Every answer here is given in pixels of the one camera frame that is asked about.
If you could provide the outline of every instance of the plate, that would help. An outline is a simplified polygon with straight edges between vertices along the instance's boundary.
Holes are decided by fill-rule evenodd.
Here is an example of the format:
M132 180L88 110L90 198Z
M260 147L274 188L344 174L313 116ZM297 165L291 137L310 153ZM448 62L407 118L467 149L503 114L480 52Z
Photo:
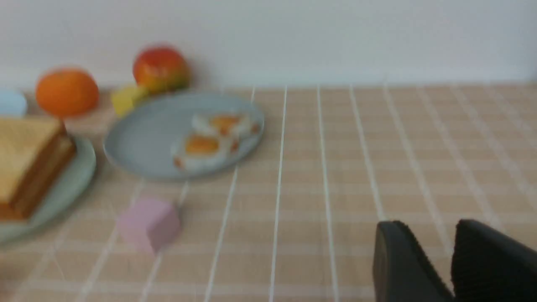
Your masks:
M23 94L0 89L0 116L22 117L27 109L28 104Z
M27 224L0 222L0 245L38 231L75 203L95 173L97 159L88 139L74 137L77 154L56 180Z
M241 141L239 149L222 165L196 172L173 165L171 148L192 130L196 113L245 112L259 123L260 131ZM117 122L104 140L108 160L129 173L154 179L190 179L228 168L252 152L265 128L263 112L248 101L218 94L182 93L148 102Z

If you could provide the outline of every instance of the table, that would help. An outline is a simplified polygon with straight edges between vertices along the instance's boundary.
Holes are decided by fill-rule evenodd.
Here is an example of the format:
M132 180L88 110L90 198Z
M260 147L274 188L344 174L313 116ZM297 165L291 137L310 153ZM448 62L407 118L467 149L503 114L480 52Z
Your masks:
M411 227L446 281L461 218L537 248L537 86L225 92L265 111L264 140L236 168L192 182L106 162L106 95L66 121L95 143L96 180L66 219L1 252L0 300L374 301L385 219ZM156 258L115 230L145 194L181 205L182 233Z

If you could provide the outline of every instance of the pink block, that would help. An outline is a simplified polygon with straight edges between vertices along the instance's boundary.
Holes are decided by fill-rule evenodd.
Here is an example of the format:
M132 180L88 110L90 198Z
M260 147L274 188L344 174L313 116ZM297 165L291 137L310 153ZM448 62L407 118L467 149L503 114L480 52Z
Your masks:
M155 255L179 233L179 216L172 203L158 198L140 198L118 219L121 237Z

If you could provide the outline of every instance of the yellow cube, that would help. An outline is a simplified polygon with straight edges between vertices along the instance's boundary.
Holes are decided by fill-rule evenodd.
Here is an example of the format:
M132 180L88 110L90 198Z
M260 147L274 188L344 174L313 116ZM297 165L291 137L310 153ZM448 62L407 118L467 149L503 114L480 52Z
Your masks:
M142 104L148 95L149 91L146 88L135 85L123 87L112 92L111 99L115 114L119 117L128 114Z

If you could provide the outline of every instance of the toast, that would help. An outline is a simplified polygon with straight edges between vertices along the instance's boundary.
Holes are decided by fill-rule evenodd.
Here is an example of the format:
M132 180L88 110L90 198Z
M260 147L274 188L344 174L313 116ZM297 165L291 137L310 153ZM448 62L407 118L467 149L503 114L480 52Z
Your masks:
M0 220L28 219L75 154L74 143L67 137L61 138L30 183L23 187L24 191L20 197L10 205L10 209L0 211Z
M57 119L0 118L0 211L20 198L65 135L65 126Z

